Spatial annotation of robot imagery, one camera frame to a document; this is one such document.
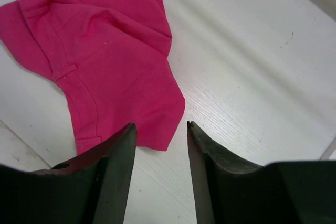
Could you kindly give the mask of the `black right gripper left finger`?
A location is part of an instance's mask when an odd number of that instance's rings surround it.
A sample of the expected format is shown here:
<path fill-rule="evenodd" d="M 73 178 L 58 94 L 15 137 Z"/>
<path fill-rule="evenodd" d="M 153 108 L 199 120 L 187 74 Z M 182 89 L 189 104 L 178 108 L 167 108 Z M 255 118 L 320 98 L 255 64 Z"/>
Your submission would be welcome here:
<path fill-rule="evenodd" d="M 1 166 L 1 223 L 123 223 L 136 125 L 51 169 Z"/>

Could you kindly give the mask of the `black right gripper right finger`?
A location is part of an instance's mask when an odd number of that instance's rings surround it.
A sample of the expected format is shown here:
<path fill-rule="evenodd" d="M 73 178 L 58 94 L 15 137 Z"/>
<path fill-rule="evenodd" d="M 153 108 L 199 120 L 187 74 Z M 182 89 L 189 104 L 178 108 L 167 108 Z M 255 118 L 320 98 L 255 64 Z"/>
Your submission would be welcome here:
<path fill-rule="evenodd" d="M 335 223 L 335 161 L 260 166 L 187 123 L 198 223 Z"/>

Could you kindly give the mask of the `pink trousers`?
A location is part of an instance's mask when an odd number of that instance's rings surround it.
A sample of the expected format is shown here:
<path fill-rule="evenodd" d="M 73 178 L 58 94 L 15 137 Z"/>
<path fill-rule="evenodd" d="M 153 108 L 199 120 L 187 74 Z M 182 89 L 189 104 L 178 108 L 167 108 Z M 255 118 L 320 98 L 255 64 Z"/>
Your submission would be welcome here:
<path fill-rule="evenodd" d="M 167 150 L 185 99 L 163 0 L 16 0 L 1 7 L 1 40 L 61 88 L 78 154 L 130 122 L 138 146 Z"/>

